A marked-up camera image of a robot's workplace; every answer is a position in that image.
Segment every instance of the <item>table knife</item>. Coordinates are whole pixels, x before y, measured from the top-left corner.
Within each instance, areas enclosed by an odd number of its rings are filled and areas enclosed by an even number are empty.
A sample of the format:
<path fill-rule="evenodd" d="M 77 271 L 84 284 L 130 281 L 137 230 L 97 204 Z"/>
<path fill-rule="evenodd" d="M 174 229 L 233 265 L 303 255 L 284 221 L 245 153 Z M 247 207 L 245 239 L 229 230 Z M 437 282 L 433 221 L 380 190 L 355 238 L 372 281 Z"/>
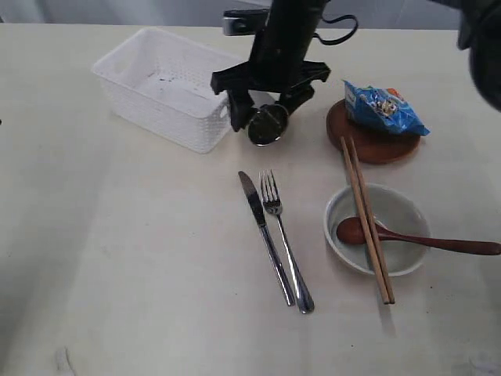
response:
<path fill-rule="evenodd" d="M 269 259 L 273 264 L 276 279 L 279 281 L 279 285 L 282 288 L 283 297 L 285 298 L 288 306 L 293 306 L 294 294 L 292 292 L 292 288 L 290 288 L 289 280 L 287 279 L 287 275 L 283 270 L 282 263 L 280 262 L 280 258 L 276 252 L 268 226 L 266 226 L 265 213 L 263 212 L 263 207 L 261 200 L 259 199 L 258 192 L 256 191 L 256 187 L 252 183 L 251 178 L 245 172 L 239 171 L 238 176 L 240 177 L 243 191 L 247 196 L 247 201 L 249 201 L 250 209 L 252 210 L 252 214 L 254 214 L 261 236 L 268 249 Z"/>

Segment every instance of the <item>snack bag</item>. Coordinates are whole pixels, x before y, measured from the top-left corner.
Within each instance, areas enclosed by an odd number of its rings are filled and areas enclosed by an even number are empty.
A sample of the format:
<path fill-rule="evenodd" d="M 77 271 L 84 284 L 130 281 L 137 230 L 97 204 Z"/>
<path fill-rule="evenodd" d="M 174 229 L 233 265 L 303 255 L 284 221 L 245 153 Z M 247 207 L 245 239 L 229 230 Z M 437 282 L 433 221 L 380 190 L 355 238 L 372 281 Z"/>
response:
<path fill-rule="evenodd" d="M 344 81 L 348 116 L 360 125 L 392 134 L 404 132 L 426 136 L 430 133 L 411 106 L 395 89 L 361 89 Z"/>

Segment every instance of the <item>chopsticks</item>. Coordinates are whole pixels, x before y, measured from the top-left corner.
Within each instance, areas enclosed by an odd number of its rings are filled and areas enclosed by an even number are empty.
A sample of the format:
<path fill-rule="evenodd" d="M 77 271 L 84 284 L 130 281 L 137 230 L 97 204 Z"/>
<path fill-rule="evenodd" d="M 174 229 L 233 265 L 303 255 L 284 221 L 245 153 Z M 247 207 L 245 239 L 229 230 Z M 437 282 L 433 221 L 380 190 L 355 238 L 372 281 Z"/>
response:
<path fill-rule="evenodd" d="M 351 162 L 350 153 L 346 146 L 346 142 L 344 141 L 344 137 L 341 137 L 341 145 L 343 147 L 344 162 L 350 176 L 351 188 L 353 189 L 353 194 L 355 196 L 355 203 L 359 212 L 363 233 L 366 237 L 369 256 L 373 264 L 373 270 L 376 275 L 377 286 L 379 287 L 381 298 L 383 299 L 384 304 L 395 304 L 393 288 L 391 287 L 386 262 L 384 261 L 384 253 L 381 248 L 379 236 L 377 235 L 373 209 L 370 205 L 369 194 L 363 178 L 362 169 L 360 168 L 359 156 L 357 154 L 355 142 L 353 141 L 353 138 L 350 137 L 351 154 L 354 161 L 353 164 Z"/>

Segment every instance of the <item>gray wall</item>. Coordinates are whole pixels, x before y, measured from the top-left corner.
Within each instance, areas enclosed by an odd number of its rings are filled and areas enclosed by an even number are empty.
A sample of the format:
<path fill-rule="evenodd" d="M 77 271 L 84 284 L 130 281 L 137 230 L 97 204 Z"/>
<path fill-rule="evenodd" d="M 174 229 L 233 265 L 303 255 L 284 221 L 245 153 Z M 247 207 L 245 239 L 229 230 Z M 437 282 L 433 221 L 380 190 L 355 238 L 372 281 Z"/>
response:
<path fill-rule="evenodd" d="M 225 9 L 270 0 L 0 0 L 5 22 L 219 26 Z M 427 0 L 332 0 L 326 17 L 355 14 L 361 27 L 456 29 L 459 14 Z"/>

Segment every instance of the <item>fork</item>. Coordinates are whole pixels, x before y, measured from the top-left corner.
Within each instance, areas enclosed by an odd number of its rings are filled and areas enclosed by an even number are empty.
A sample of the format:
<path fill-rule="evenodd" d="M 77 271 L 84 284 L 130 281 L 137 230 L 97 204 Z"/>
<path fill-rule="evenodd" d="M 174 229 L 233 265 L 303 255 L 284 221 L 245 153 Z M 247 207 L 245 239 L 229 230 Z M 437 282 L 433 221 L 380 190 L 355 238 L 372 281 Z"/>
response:
<path fill-rule="evenodd" d="M 266 212 L 274 215 L 279 223 L 280 233 L 282 234 L 283 246 L 287 253 L 287 260 L 289 261 L 290 273 L 292 274 L 292 281 L 294 284 L 294 292 L 296 294 L 297 307 L 302 313 L 311 313 L 315 309 L 315 303 L 312 296 L 306 287 L 305 280 L 297 267 L 296 260 L 290 249 L 285 229 L 283 228 L 282 218 L 282 201 L 280 201 L 279 190 L 276 187 L 275 176 L 272 170 L 263 171 L 259 173 L 259 180 L 261 182 L 261 196 L 263 206 Z"/>

